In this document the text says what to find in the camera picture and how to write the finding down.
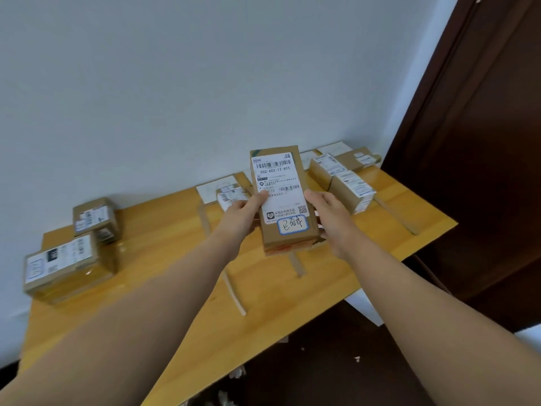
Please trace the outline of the tall cardboard parcel handwritten sticker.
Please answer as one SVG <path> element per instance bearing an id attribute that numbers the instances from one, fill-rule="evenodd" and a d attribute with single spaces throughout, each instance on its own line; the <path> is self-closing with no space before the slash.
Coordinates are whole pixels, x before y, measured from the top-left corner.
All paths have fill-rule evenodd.
<path id="1" fill-rule="evenodd" d="M 254 149 L 249 156 L 254 191 L 268 192 L 258 211 L 265 256 L 313 246 L 320 228 L 315 209 L 304 196 L 309 187 L 299 147 Z"/>

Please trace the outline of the person's left forearm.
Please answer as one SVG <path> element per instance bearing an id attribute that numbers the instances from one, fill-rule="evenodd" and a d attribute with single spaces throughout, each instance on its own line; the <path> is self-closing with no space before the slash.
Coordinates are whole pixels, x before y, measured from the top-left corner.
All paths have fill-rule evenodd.
<path id="1" fill-rule="evenodd" d="M 0 391 L 0 406 L 141 406 L 243 235 L 211 237 L 101 309 Z"/>

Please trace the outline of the white panel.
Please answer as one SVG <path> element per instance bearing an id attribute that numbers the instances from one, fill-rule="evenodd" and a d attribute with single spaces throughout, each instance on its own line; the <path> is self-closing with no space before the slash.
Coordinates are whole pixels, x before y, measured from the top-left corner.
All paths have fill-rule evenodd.
<path id="1" fill-rule="evenodd" d="M 357 310 L 357 312 L 359 312 L 365 318 L 371 321 L 375 326 L 380 327 L 384 325 L 384 321 L 376 311 L 373 304 L 370 302 L 368 296 L 363 289 L 358 289 L 357 291 L 355 291 L 355 293 L 352 293 L 344 300 L 355 310 Z"/>

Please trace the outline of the person's left hand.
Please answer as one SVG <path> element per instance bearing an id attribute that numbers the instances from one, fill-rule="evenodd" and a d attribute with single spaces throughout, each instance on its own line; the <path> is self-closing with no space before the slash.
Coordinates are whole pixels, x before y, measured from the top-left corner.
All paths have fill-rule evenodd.
<path id="1" fill-rule="evenodd" d="M 257 226 L 254 219 L 259 210 L 260 208 L 250 209 L 250 198 L 235 201 L 213 231 L 210 237 L 212 244 L 224 255 L 227 262 L 233 261 L 238 256 L 242 242 Z"/>

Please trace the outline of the dark brown wooden door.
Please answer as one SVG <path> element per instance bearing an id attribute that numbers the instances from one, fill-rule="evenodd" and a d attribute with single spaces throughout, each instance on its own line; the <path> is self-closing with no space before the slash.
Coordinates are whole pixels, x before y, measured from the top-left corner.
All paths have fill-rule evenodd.
<path id="1" fill-rule="evenodd" d="M 406 263 L 511 332 L 541 323 L 541 0 L 458 0 L 382 164 L 458 222 Z"/>

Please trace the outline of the small cardboard parcel white label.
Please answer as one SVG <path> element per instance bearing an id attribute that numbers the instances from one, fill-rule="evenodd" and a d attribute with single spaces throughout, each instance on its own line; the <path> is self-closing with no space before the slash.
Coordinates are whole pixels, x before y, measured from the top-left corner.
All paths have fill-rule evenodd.
<path id="1" fill-rule="evenodd" d="M 231 184 L 216 190 L 216 199 L 223 212 L 239 200 L 248 200 L 252 194 L 240 184 Z"/>

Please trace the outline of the large flat cardboard parcel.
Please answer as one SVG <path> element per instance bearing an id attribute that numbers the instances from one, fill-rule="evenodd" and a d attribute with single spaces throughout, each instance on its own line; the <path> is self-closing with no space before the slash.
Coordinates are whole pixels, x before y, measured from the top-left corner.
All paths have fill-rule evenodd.
<path id="1" fill-rule="evenodd" d="M 26 255 L 23 261 L 23 292 L 49 305 L 67 300 L 117 273 L 114 252 L 94 232 Z"/>

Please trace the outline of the beige tape strip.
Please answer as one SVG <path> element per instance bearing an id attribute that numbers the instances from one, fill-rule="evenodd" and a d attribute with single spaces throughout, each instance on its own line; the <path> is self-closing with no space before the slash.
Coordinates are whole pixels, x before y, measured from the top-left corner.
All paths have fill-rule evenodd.
<path id="1" fill-rule="evenodd" d="M 305 268 L 304 268 L 301 260 L 298 258 L 296 253 L 289 253 L 288 254 L 288 260 L 291 263 L 291 265 L 292 265 L 295 273 L 297 274 L 297 276 L 299 278 L 302 278 L 306 274 L 306 271 L 305 271 Z"/>
<path id="2" fill-rule="evenodd" d="M 236 295 L 235 293 L 235 290 L 233 288 L 233 285 L 229 279 L 229 275 L 228 275 L 228 272 L 226 269 L 224 269 L 221 273 L 221 277 L 226 285 L 226 288 L 228 290 L 228 293 L 229 293 L 229 296 L 231 297 L 231 299 L 233 300 L 233 303 L 235 304 L 236 308 L 238 309 L 239 313 L 241 316 L 246 316 L 247 314 L 247 311 L 245 310 L 245 308 L 243 307 L 243 305 L 241 304 L 238 296 Z"/>
<path id="3" fill-rule="evenodd" d="M 374 201 L 387 213 L 389 213 L 398 223 L 400 223 L 405 229 L 407 229 L 411 234 L 413 235 L 419 235 L 420 230 L 419 228 L 414 225 L 413 223 L 409 222 L 407 219 L 405 219 L 402 215 L 400 215 L 397 211 L 395 211 L 393 208 L 391 208 L 388 204 L 386 204 L 379 196 L 374 196 Z"/>
<path id="4" fill-rule="evenodd" d="M 212 226 L 206 214 L 205 204 L 199 204 L 197 212 L 205 238 L 209 238 L 212 234 Z"/>

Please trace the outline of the person's right forearm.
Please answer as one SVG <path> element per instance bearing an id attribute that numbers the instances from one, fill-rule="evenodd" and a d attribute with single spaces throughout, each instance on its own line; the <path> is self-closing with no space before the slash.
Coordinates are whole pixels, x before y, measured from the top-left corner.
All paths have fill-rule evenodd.
<path id="1" fill-rule="evenodd" d="M 343 256 L 440 406 L 541 406 L 541 354 L 428 283 L 363 234 Z"/>

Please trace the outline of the flat cardboard parcel small label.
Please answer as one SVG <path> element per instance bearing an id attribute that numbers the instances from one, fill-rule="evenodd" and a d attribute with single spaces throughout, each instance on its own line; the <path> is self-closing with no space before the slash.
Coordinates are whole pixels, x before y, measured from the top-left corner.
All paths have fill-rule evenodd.
<path id="1" fill-rule="evenodd" d="M 346 170 L 354 172 L 375 166 L 382 161 L 381 155 L 372 154 L 367 147 L 350 150 L 335 156 L 335 158 Z"/>

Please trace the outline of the person's right hand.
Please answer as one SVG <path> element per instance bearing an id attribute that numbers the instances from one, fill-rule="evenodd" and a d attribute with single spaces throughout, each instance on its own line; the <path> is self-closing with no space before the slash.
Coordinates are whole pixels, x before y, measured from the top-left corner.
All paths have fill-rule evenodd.
<path id="1" fill-rule="evenodd" d="M 318 213 L 324 231 L 322 236 L 330 243 L 339 259 L 350 263 L 362 242 L 363 234 L 345 206 L 333 194 L 327 192 L 326 201 L 327 212 Z"/>

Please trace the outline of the small taped cardboard parcel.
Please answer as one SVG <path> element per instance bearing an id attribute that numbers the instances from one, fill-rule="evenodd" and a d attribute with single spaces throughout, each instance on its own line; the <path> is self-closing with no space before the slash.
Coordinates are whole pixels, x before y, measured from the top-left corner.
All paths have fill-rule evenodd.
<path id="1" fill-rule="evenodd" d="M 103 244 L 119 241 L 122 230 L 115 209 L 115 204 L 108 197 L 75 206 L 72 209 L 74 237 L 92 232 Z"/>

